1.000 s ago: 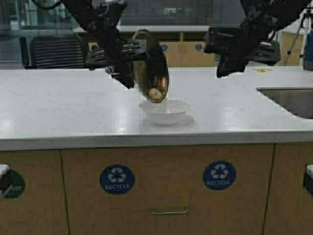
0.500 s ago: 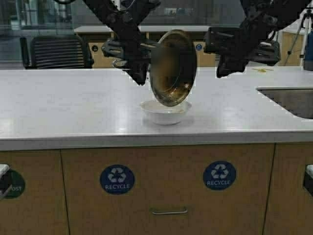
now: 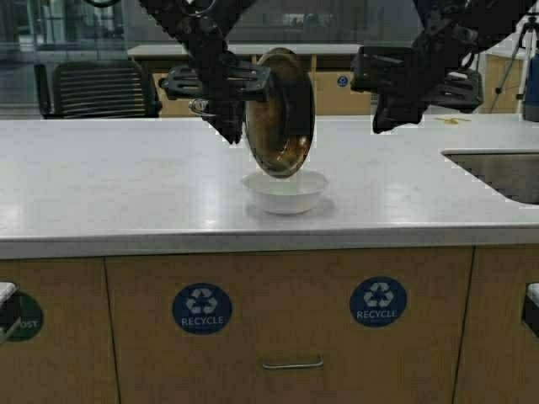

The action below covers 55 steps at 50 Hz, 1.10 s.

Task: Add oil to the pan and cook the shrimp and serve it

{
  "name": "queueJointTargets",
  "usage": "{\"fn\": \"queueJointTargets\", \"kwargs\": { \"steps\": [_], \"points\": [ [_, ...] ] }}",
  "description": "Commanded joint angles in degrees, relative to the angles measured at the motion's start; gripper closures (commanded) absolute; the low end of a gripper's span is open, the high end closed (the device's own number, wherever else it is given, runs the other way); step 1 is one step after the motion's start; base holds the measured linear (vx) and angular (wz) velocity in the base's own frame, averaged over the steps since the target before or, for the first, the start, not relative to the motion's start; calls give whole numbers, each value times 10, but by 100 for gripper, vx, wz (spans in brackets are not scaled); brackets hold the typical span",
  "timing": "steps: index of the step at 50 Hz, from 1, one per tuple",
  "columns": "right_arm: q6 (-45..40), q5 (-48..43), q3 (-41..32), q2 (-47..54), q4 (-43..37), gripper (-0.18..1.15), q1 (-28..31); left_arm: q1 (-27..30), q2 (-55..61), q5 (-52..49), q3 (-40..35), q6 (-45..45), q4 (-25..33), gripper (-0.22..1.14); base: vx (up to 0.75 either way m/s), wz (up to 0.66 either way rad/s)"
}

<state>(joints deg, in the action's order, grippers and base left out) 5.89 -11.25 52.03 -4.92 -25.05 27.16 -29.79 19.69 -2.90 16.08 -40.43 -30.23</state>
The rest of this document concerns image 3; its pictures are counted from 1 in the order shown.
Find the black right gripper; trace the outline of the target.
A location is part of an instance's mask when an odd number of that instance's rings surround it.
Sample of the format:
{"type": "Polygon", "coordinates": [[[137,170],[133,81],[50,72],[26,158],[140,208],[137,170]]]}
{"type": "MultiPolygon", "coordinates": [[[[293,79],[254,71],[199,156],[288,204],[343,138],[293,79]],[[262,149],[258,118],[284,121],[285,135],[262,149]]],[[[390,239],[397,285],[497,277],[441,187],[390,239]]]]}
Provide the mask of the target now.
{"type": "Polygon", "coordinates": [[[375,134],[419,124],[430,105],[473,112],[483,104],[483,78],[478,71],[445,67],[409,47],[362,46],[351,72],[354,92],[377,96],[375,134]]]}

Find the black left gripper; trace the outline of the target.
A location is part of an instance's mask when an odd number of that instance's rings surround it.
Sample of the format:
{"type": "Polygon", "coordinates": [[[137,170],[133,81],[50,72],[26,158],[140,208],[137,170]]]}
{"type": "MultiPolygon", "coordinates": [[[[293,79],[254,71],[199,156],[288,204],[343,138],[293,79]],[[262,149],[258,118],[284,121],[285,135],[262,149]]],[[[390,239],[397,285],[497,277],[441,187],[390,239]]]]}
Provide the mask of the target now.
{"type": "Polygon", "coordinates": [[[231,145],[242,139],[245,103],[265,101],[271,83],[269,67],[250,62],[235,65],[192,67],[178,65],[158,81],[169,99],[210,100],[208,122],[231,145]]]}

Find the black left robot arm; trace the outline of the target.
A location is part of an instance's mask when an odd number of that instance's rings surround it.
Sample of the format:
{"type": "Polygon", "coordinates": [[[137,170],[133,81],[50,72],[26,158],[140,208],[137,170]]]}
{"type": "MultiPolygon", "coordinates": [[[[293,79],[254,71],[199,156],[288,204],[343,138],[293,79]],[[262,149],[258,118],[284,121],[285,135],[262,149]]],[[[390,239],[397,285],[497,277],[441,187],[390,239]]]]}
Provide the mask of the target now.
{"type": "Polygon", "coordinates": [[[252,1],[141,1],[141,8],[170,38],[179,42],[188,62],[172,68],[161,87],[172,100],[204,104],[195,111],[230,144],[243,134],[248,101],[268,99],[271,69],[240,60],[228,48],[227,35],[252,1]]]}

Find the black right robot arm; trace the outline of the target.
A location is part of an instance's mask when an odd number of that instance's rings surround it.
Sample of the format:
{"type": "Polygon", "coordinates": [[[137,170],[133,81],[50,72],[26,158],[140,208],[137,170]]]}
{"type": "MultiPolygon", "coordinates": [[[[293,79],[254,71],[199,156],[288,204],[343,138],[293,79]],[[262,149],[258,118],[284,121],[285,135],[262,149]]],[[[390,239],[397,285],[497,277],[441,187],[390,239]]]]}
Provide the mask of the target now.
{"type": "Polygon", "coordinates": [[[422,24],[407,46],[362,45],[352,61],[351,88],[378,97],[375,133],[417,125],[431,106],[474,112],[483,103],[474,57],[504,41],[532,1],[417,1],[422,24]]]}

